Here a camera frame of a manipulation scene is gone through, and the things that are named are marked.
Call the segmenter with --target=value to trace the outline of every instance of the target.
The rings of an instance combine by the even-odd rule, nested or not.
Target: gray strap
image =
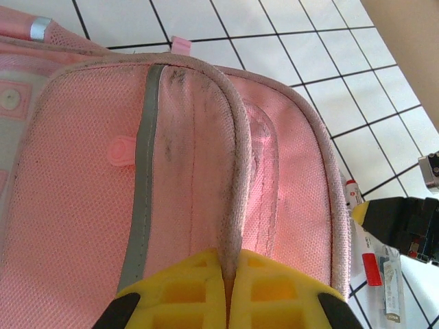
[[[153,65],[146,77],[143,113],[136,141],[136,178],[130,238],[125,253],[119,292],[143,278],[151,230],[152,165],[158,114],[160,76],[165,65]]]
[[[47,17],[37,17],[30,27],[30,40],[44,42],[44,35],[51,19]]]

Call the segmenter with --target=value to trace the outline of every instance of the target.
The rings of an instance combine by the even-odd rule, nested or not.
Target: red cap
[[[379,274],[379,268],[375,254],[363,254],[362,256],[368,285],[382,286],[383,280],[381,279],[381,275]]]

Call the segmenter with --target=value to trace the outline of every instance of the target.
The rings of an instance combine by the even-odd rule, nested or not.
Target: tile grout line
[[[406,112],[409,112],[409,111],[411,111],[411,110],[415,110],[415,109],[417,109],[417,108],[419,108],[419,107],[421,107],[420,104],[419,104],[419,105],[416,105],[416,106],[412,106],[411,108],[406,108],[405,110],[402,110],[401,113],[406,113]],[[360,130],[360,129],[362,129],[362,128],[368,127],[368,126],[370,126],[370,125],[374,125],[374,124],[376,124],[376,123],[378,123],[378,122],[382,122],[382,121],[385,121],[385,120],[387,120],[387,119],[391,119],[391,118],[393,118],[393,117],[397,117],[397,116],[398,116],[398,113],[392,113],[392,114],[389,114],[389,115],[386,116],[386,117],[382,117],[382,118],[380,118],[380,119],[377,119],[377,120],[374,120],[374,121],[371,121],[371,122],[367,122],[367,123],[364,124],[364,125],[359,125],[358,127],[356,127],[356,128],[352,128],[352,129],[347,130],[347,131],[345,131],[345,132],[340,132],[339,134],[336,134],[336,135],[332,136],[332,139],[336,139],[336,138],[339,138],[339,137],[341,137],[341,136],[344,136],[344,135],[350,134],[351,132],[356,132],[357,130]]]
[[[230,45],[232,46],[233,51],[235,52],[236,56],[238,57],[238,61],[239,61],[240,65],[242,66],[242,69],[246,70],[246,67],[244,66],[244,63],[242,62],[241,56],[238,54],[238,50],[236,49],[235,45],[233,44],[233,41],[232,41],[232,39],[230,37],[230,34],[228,33],[228,31],[226,29],[226,26],[225,26],[224,22],[222,21],[221,16],[220,16],[217,8],[215,7],[215,4],[213,3],[213,0],[209,0],[209,2],[211,3],[213,11],[215,12],[215,14],[217,15],[218,20],[220,21],[219,23],[221,24],[221,26],[222,26],[222,28],[224,30],[224,33],[226,34],[226,40],[228,40],[230,42]]]
[[[316,103],[314,102],[314,99],[313,99],[313,97],[311,96],[311,94],[310,94],[310,92],[309,92],[309,90],[308,90],[308,88],[307,88],[307,86],[306,86],[306,83],[304,83],[302,76],[300,75],[300,73],[299,73],[299,71],[298,71],[296,65],[294,64],[293,59],[291,58],[291,56],[290,56],[290,54],[289,54],[289,52],[288,52],[288,50],[287,50],[285,44],[284,44],[283,41],[282,41],[282,38],[280,37],[280,35],[287,35],[287,34],[280,34],[280,33],[277,32],[277,29],[276,29],[276,27],[274,26],[273,21],[272,21],[270,15],[268,14],[267,10],[265,9],[264,5],[262,4],[262,1],[261,1],[261,0],[258,0],[258,2],[259,2],[259,5],[261,5],[262,10],[264,11],[265,15],[267,16],[267,19],[268,19],[268,21],[270,22],[270,25],[272,26],[272,29],[274,30],[275,35],[276,35],[277,38],[278,38],[278,41],[281,43],[281,46],[282,46],[282,48],[283,48],[283,51],[287,54],[288,60],[289,60],[289,62],[291,63],[291,65],[293,66],[293,69],[295,70],[295,72],[296,72],[296,74],[297,74],[297,76],[298,76],[298,78],[299,78],[299,80],[300,80],[300,84],[299,84],[299,86],[303,86],[303,88],[304,88],[305,91],[307,92],[307,95],[308,95],[309,99],[311,100],[311,103],[312,103],[314,109],[316,110],[318,116],[320,117],[320,120],[321,120],[322,122],[324,122],[324,120],[323,120],[323,118],[322,118],[322,115],[320,114],[319,110],[317,109]],[[328,135],[331,136],[331,133],[329,132],[329,129],[328,129],[328,127],[327,127],[326,125],[325,125],[325,129],[327,130]],[[351,170],[348,168],[345,159],[343,158],[342,154],[340,153],[340,150],[338,149],[338,146],[337,146],[335,143],[333,143],[333,144],[334,144],[334,147],[337,149],[338,154],[339,154],[340,157],[342,158],[342,162],[344,163],[344,166],[345,166],[346,169],[348,170],[349,175],[351,175],[351,177],[353,177],[353,175],[352,175],[352,173],[351,173]]]
[[[369,329],[373,329],[372,326],[370,325],[370,322],[369,322],[368,317],[366,316],[366,313],[365,313],[364,310],[363,310],[363,306],[359,303],[359,300],[358,300],[358,298],[357,298],[357,295],[354,294],[353,297],[354,297],[355,301],[357,302],[357,304],[358,304],[358,308],[359,308],[360,312],[362,313],[364,319],[366,320],[366,323],[368,324]]]
[[[88,34],[87,28],[85,26],[84,19],[82,18],[80,8],[79,8],[78,4],[76,3],[76,0],[71,0],[71,2],[73,4],[73,7],[75,8],[76,15],[78,16],[78,19],[80,20],[82,31],[84,32],[84,35],[85,35],[86,39],[90,40],[90,35]]]
[[[428,329],[433,329],[433,326],[439,321],[439,315],[433,320],[433,322],[431,323],[430,327],[428,327]]]
[[[280,34],[277,32],[277,28],[274,26],[274,23],[273,23],[273,21],[272,21],[270,15],[268,14],[268,12],[267,12],[265,6],[262,4],[262,1],[261,1],[261,0],[258,0],[258,2],[259,2],[259,5],[262,7],[263,12],[264,12],[265,15],[267,16],[267,19],[268,19],[268,21],[270,22],[270,25],[272,26],[272,29],[274,30],[274,33],[275,33],[275,35],[277,36],[278,41],[281,43],[281,46],[282,46],[282,48],[283,48],[283,51],[287,54],[288,60],[289,60],[289,62],[291,63],[291,65],[293,66],[293,69],[294,69],[294,71],[296,72],[296,74],[297,74],[297,76],[298,76],[298,78],[299,78],[299,80],[300,80],[300,83],[303,85],[303,88],[304,88],[305,91],[307,92],[307,95],[308,95],[309,99],[311,100],[311,102],[312,102],[312,104],[313,104],[313,107],[316,109],[316,112],[318,113],[318,116],[320,117],[320,120],[322,120],[322,122],[324,122],[324,121],[323,121],[323,118],[322,118],[322,115],[320,114],[319,110],[317,109],[316,104],[314,103],[313,97],[311,97],[311,94],[309,93],[308,88],[305,86],[305,83],[304,83],[304,81],[303,81],[303,78],[302,78],[302,76],[300,75],[300,73],[299,73],[299,71],[298,71],[296,65],[294,64],[294,61],[293,61],[292,57],[290,56],[290,54],[289,54],[289,52],[288,52],[288,50],[287,50],[287,47],[286,47],[285,44],[283,43]]]
[[[411,287],[410,284],[409,284],[409,280],[407,280],[407,278],[405,277],[404,273],[402,273],[402,274],[403,274],[403,279],[404,279],[404,281],[405,281],[407,287],[408,287],[409,290],[410,290],[410,293],[412,294],[412,296],[413,296],[415,302],[418,304],[418,307],[419,307],[421,313],[424,315],[425,320],[426,320],[427,323],[430,325],[430,321],[428,320],[428,317],[426,316],[423,307],[420,305],[420,302],[418,301],[418,298],[417,298],[416,295],[414,294],[413,289],[412,289],[412,287]]]
[[[364,281],[363,283],[361,283],[357,288],[355,288],[355,289],[352,289],[352,286],[351,286],[351,293],[349,294],[349,298],[351,298],[352,296],[354,296],[358,291],[360,291],[361,290],[361,288],[363,288],[364,286],[366,286],[367,285],[367,281]]]
[[[169,40],[169,36],[168,36],[167,33],[166,33],[165,26],[163,25],[162,20],[160,19],[160,16],[158,15],[158,12],[157,12],[156,6],[155,6],[154,3],[152,2],[152,0],[150,0],[150,5],[151,5],[151,9],[152,9],[152,11],[154,12],[154,15],[156,15],[156,18],[157,18],[158,24],[160,25],[160,28],[161,28],[161,30],[162,30],[162,33],[163,33],[163,35],[165,36],[165,39],[166,39],[166,45],[171,46],[171,41]]]
[[[333,3],[333,5],[335,6],[335,8],[337,9],[339,15],[342,17],[342,20],[343,20],[344,23],[346,24],[346,21],[345,21],[343,15],[342,15],[342,13],[341,13],[340,10],[338,9],[337,4],[334,2],[334,0],[332,0],[332,3]],[[361,53],[363,54],[363,57],[366,59],[366,61],[367,61],[368,65],[369,65],[369,67],[372,69],[372,65],[371,65],[371,63],[369,62],[368,56],[366,56],[366,54],[364,53],[363,49],[361,48],[361,45],[359,44],[357,38],[356,38],[355,35],[354,35],[354,33],[353,33],[351,30],[349,30],[349,33],[351,34],[352,38],[354,39],[355,43],[357,44],[358,49],[359,49],[359,50],[361,51]],[[376,73],[375,71],[373,71],[373,74],[374,74],[374,76],[375,76],[375,79],[377,79],[379,85],[380,85],[381,88],[383,89],[383,91],[384,91],[386,97],[388,98],[389,102],[392,104],[392,107],[394,108],[395,112],[398,114],[398,117],[399,117],[399,119],[401,120],[401,122],[403,123],[405,130],[407,130],[407,132],[408,132],[408,134],[409,134],[411,140],[413,141],[413,143],[415,144],[416,148],[418,149],[419,154],[422,156],[422,152],[421,152],[421,150],[420,150],[418,144],[417,144],[416,141],[414,140],[414,138],[413,138],[413,136],[412,136],[412,133],[408,130],[408,128],[407,128],[407,126],[406,126],[406,124],[405,124],[403,118],[401,118],[401,116],[400,116],[398,110],[396,109],[396,106],[394,105],[394,102],[391,100],[391,98],[390,98],[390,96],[389,96],[387,90],[384,88],[383,84],[381,83],[381,80],[378,78],[377,73]]]
[[[311,20],[311,17],[309,16],[309,14],[308,14],[308,12],[306,11],[304,5],[302,4],[302,1],[301,1],[301,0],[298,0],[298,2],[299,2],[299,4],[302,6],[302,9],[305,11],[305,14],[307,15],[309,21],[311,22],[312,27],[313,27],[314,29],[316,29],[316,26],[314,25],[314,22]],[[344,83],[344,85],[345,85],[345,88],[347,89],[347,91],[349,92],[349,95],[351,96],[352,100],[354,101],[355,105],[357,106],[357,108],[358,108],[358,110],[359,110],[361,116],[363,117],[364,122],[367,123],[367,119],[366,119],[366,117],[364,116],[363,111],[361,111],[361,108],[359,107],[359,105],[358,105],[358,103],[357,103],[357,100],[356,100],[356,99],[354,98],[354,96],[352,95],[352,92],[351,92],[351,90],[349,89],[348,84],[346,83],[346,80],[344,79],[344,77],[342,77],[342,74],[341,74],[341,72],[340,72],[340,69],[338,68],[337,64],[335,63],[335,60],[333,59],[333,57],[332,57],[332,55],[331,55],[331,52],[328,50],[328,47],[327,47],[327,46],[325,45],[325,43],[323,42],[323,39],[322,39],[321,35],[320,35],[319,33],[317,33],[317,36],[318,36],[318,38],[320,39],[320,42],[322,43],[324,49],[325,49],[326,52],[328,53],[328,56],[329,56],[329,58],[331,59],[333,65],[334,65],[334,67],[335,67],[335,69],[337,70],[338,74],[339,74],[340,77],[342,78],[342,81],[343,81],[343,83]],[[374,137],[375,141],[377,142],[377,144],[378,144],[378,146],[379,146],[379,148],[380,148],[380,150],[381,150],[381,153],[384,155],[384,158],[387,160],[387,162],[388,162],[388,164],[389,164],[389,167],[390,167],[391,170],[393,171],[393,174],[396,175],[396,172],[395,172],[395,170],[394,170],[392,164],[390,163],[387,154],[384,153],[383,148],[381,147],[381,144],[380,144],[380,142],[378,141],[378,138],[375,136],[375,133],[373,132],[373,130],[372,130],[370,127],[368,127],[368,128],[369,128],[369,130],[370,130],[370,133],[371,133],[372,136]],[[406,192],[406,190],[404,189],[403,186],[402,186],[402,188],[403,188],[403,190],[404,190],[405,195],[407,196],[407,192]]]
[[[367,70],[362,70],[362,71],[350,72],[350,73],[345,73],[345,74],[341,74],[341,75],[336,75],[336,76],[333,76],[333,77],[324,77],[322,79],[317,79],[317,80],[311,80],[311,81],[308,81],[308,82],[304,82],[303,84],[304,85],[317,84],[319,82],[326,82],[326,81],[330,81],[330,80],[335,80],[335,79],[338,79],[340,77],[350,77],[350,76],[357,75],[357,74],[362,74],[362,73],[367,73],[367,72],[373,72],[373,71],[389,69],[389,68],[395,67],[395,66],[398,66],[398,64],[385,65],[385,66],[377,67],[375,69],[367,69]],[[290,87],[297,87],[297,86],[300,86],[300,84],[293,84]]]
[[[319,33],[317,32],[316,26],[314,25],[314,22],[311,20],[311,17],[309,16],[307,10],[305,9],[305,7],[304,7],[302,1],[301,1],[301,0],[298,0],[298,2],[299,2],[299,4],[300,4],[300,6],[302,7],[303,12],[305,13],[305,15],[307,15],[308,21],[311,23],[311,26],[313,27],[314,31],[316,31],[317,36],[318,36],[318,38],[320,39],[320,42],[323,44],[322,38],[320,37]],[[333,65],[334,65],[334,67],[337,69],[337,72],[338,72],[339,76],[341,77],[340,70],[339,70],[339,69],[337,68],[337,66],[335,65],[333,58],[331,57],[331,55],[329,55],[329,57],[330,57],[330,59],[331,59]],[[309,94],[309,91],[308,91],[308,89],[307,89],[307,87],[306,87],[305,85],[304,85],[304,88],[305,88],[305,90],[307,91],[307,93]],[[318,110],[318,108],[317,108],[317,106],[316,106],[316,104],[315,104],[315,102],[314,102],[313,97],[311,97],[311,95],[309,95],[309,98],[310,98],[311,102],[313,103],[314,108],[316,109],[316,111],[317,111],[317,112],[319,113],[319,115],[320,115],[320,112],[319,112],[319,110]],[[328,132],[329,136],[332,138],[332,135],[331,135],[331,133],[330,133],[330,131],[329,131],[327,125],[326,125],[326,124],[324,124],[324,125],[325,125],[325,127],[326,127],[326,129],[327,129],[327,132]],[[352,179],[355,179],[354,175],[353,175],[352,172],[351,172],[351,169],[349,168],[349,166],[348,166],[346,160],[345,160],[344,157],[343,157],[343,154],[340,152],[340,149],[338,148],[337,143],[336,143],[335,141],[333,141],[333,144],[334,144],[335,148],[337,149],[337,152],[338,152],[338,154],[340,155],[340,158],[342,159],[342,162],[343,162],[344,166],[346,167],[346,169],[347,169],[349,175],[351,175]]]
[[[356,29],[372,29],[373,26],[365,26],[365,27],[358,27]],[[346,28],[339,28],[339,29],[321,29],[319,31],[295,31],[295,32],[277,32],[277,33],[267,33],[267,34],[252,34],[249,36],[219,36],[216,38],[202,38],[202,39],[194,39],[190,40],[191,42],[207,42],[207,41],[221,41],[221,40],[234,40],[234,39],[245,39],[245,38],[263,38],[265,36],[289,36],[294,34],[306,34],[306,33],[315,33],[315,32],[333,32],[333,31],[346,31]],[[134,48],[134,47],[147,47],[149,45],[155,45],[149,44],[149,43],[141,43],[141,44],[133,44],[133,45],[122,45],[122,46],[109,46],[108,49],[120,49],[120,48]]]
[[[394,175],[393,177],[388,178],[388,179],[385,180],[384,182],[382,182],[382,183],[376,185],[376,187],[373,187],[373,188],[371,188],[369,191],[366,191],[365,193],[362,193],[361,196],[362,196],[362,197],[367,196],[367,194],[370,194],[370,193],[372,193],[373,191],[377,190],[378,188],[380,188],[380,187],[386,185],[387,183],[390,183],[390,182],[393,181],[395,178],[398,178],[399,176],[404,175],[405,173],[407,173],[408,171],[412,170],[413,168],[416,168],[418,165],[419,165],[418,163],[412,164],[410,167],[408,167],[408,168],[402,170],[401,172],[397,173],[397,174]]]

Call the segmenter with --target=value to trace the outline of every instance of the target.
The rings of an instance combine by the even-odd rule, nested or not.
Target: floor tile
[[[390,165],[368,127],[334,141],[361,191],[366,192],[393,176]]]
[[[298,0],[261,0],[277,32],[311,31],[313,25]]]
[[[36,16],[49,17],[69,31],[84,36],[71,0],[1,0],[1,5]]]
[[[351,180],[352,176],[350,175],[349,170],[347,169],[346,165],[344,164],[343,159],[342,159],[339,151],[337,150],[337,148],[334,145],[334,142],[333,142],[333,151],[335,154],[335,159],[337,159],[337,163],[338,163],[338,167],[339,167],[340,171],[342,172],[342,174],[344,175],[346,180]]]
[[[364,199],[368,201],[374,199],[383,199],[386,197],[406,197],[401,183],[396,178],[380,188],[377,188],[375,191],[367,194]]]
[[[405,112],[401,118],[424,156],[439,150],[438,131],[423,108]]]
[[[370,68],[349,31],[320,32],[319,35],[341,74],[360,72]]]
[[[155,1],[166,33],[194,40],[226,36],[215,10],[207,0]]]
[[[370,127],[396,173],[418,162],[420,153],[399,117],[374,123]]]
[[[373,26],[360,0],[334,0],[334,3],[349,27]]]
[[[371,67],[377,68],[395,64],[395,59],[389,52],[377,29],[374,27],[370,29],[353,29],[352,33]]]
[[[407,173],[399,176],[399,180],[410,197],[432,197],[434,199],[439,199],[439,194],[432,194],[428,191],[419,166],[416,166]]]
[[[309,95],[307,93],[307,91],[305,90],[304,86],[297,86],[294,87],[294,90],[300,94],[300,96],[302,96],[303,98],[305,98],[307,100],[307,102],[309,103],[309,105],[311,105],[313,107],[313,102],[311,101],[311,98],[309,98]]]
[[[213,2],[230,36],[274,33],[267,15],[257,0],[213,0]]]
[[[342,79],[309,84],[307,88],[332,136],[366,123]]]
[[[403,279],[404,286],[404,304],[405,304],[405,321],[407,328],[426,328],[428,322],[425,319],[418,303],[414,299],[413,293],[410,291],[406,281]]]
[[[429,321],[433,321],[439,314],[439,267],[406,256],[401,257],[401,266],[425,315]]]
[[[148,1],[77,0],[90,39],[102,46],[166,41]]]
[[[146,47],[133,47],[113,50],[115,53],[165,53],[169,51],[169,46],[146,46]]]
[[[396,113],[373,72],[350,75],[344,80],[367,122]]]
[[[346,27],[332,0],[300,0],[317,30]]]
[[[399,67],[376,70],[378,79],[383,84],[396,110],[401,111],[419,104],[412,87],[408,84]]]
[[[357,300],[354,297],[351,297],[349,298],[348,304],[351,310],[354,312],[360,324],[363,326],[363,328],[368,328],[368,324],[364,319],[363,313],[360,311],[358,307]]]
[[[247,70],[287,85],[300,83],[287,53],[276,36],[234,39],[233,44]]]
[[[304,82],[338,76],[316,33],[281,36],[281,39]]]
[[[209,64],[242,69],[229,40],[193,42],[191,56]]]

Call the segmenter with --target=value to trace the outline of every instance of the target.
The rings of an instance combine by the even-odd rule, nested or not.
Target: snap button
[[[136,139],[127,136],[115,137],[108,146],[107,159],[113,166],[122,167],[135,164]]]
[[[0,105],[8,111],[13,111],[20,105],[21,96],[15,89],[6,89],[0,95]]]

